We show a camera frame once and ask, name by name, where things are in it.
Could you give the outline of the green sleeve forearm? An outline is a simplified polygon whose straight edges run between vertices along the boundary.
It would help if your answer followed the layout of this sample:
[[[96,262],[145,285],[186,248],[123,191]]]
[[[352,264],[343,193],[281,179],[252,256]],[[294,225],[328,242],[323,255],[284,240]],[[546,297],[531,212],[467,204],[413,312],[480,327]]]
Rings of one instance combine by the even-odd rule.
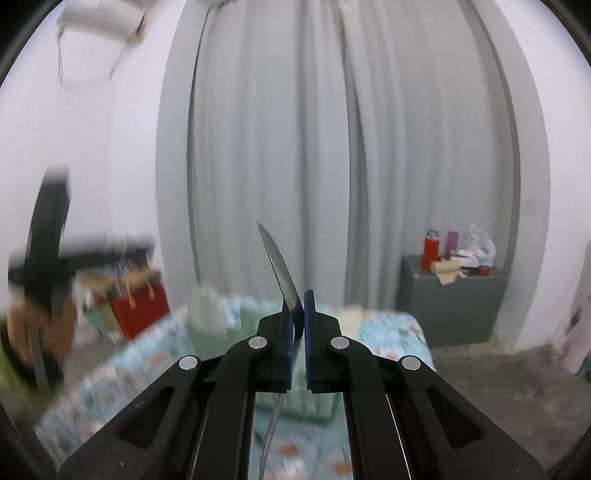
[[[49,389],[38,389],[35,372],[18,358],[9,342],[7,319],[1,319],[1,404],[7,415],[17,418],[35,416],[56,397],[64,384],[62,367],[49,355],[43,354],[48,367]]]

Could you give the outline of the person's left hand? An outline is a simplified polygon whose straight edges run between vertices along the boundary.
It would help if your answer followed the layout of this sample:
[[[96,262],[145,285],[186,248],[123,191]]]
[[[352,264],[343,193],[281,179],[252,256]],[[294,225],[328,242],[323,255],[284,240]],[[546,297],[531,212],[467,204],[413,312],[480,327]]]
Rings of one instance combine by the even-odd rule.
[[[63,302],[61,309],[52,317],[32,301],[17,300],[11,305],[8,313],[9,343],[19,360],[31,367],[28,328],[37,326],[41,333],[42,350],[63,363],[72,351],[76,321],[77,309],[72,296]]]

